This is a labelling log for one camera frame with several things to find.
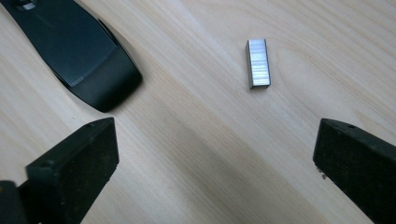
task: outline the black object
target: black object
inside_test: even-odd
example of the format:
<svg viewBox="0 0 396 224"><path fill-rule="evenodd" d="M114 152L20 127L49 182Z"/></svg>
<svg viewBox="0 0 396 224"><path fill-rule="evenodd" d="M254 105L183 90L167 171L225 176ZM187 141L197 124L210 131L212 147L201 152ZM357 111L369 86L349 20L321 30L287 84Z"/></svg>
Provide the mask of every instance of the black object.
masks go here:
<svg viewBox="0 0 396 224"><path fill-rule="evenodd" d="M323 119L314 162L375 223L396 223L396 147L353 125Z"/></svg>
<svg viewBox="0 0 396 224"><path fill-rule="evenodd" d="M86 124L29 164L18 188L0 181L0 223L80 223L118 163L114 119Z"/></svg>
<svg viewBox="0 0 396 224"><path fill-rule="evenodd" d="M0 0L43 60L79 99L106 112L142 81L113 34L73 0Z"/></svg>

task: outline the wooden table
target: wooden table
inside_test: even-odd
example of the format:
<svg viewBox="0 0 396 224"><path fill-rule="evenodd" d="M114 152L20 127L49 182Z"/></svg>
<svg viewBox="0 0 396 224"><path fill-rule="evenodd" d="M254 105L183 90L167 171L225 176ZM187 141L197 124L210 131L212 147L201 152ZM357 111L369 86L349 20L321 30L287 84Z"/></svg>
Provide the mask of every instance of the wooden table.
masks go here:
<svg viewBox="0 0 396 224"><path fill-rule="evenodd" d="M321 118L396 145L396 3L80 0L144 84L100 113L71 94L0 7L0 179L114 117L120 165L83 223L370 223L312 161ZM248 88L266 38L272 86Z"/></svg>

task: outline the light wooden surface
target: light wooden surface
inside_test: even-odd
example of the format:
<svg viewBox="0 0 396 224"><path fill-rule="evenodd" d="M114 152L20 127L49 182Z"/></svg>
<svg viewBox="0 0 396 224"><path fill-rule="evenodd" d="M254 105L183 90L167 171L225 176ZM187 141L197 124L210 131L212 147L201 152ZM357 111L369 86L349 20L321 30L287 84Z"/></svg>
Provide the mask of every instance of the light wooden surface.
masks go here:
<svg viewBox="0 0 396 224"><path fill-rule="evenodd" d="M111 116L120 165L83 223L371 223L312 156L321 118L396 145L395 1L78 2L144 84L95 111L0 7L0 179ZM248 89L250 38L267 39L267 90Z"/></svg>

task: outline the black stapler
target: black stapler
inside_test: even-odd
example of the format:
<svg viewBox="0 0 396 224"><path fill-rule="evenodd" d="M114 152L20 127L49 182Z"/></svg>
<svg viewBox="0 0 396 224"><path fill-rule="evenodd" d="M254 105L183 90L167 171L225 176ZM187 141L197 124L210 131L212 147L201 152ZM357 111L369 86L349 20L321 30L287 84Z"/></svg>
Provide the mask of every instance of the black stapler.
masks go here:
<svg viewBox="0 0 396 224"><path fill-rule="evenodd" d="M73 0L0 0L43 60L79 99L107 112L142 81L116 37Z"/></svg>

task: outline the wood grain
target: wood grain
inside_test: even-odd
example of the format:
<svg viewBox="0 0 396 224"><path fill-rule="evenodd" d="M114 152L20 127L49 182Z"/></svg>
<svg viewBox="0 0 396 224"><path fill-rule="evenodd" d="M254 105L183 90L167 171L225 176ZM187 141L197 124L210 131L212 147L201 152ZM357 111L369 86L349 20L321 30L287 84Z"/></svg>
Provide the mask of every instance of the wood grain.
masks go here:
<svg viewBox="0 0 396 224"><path fill-rule="evenodd" d="M394 1L79 0L144 76L103 114L0 7L0 179L114 117L120 165L83 223L371 223L312 162L321 118L396 145ZM266 38L272 86L248 89Z"/></svg>

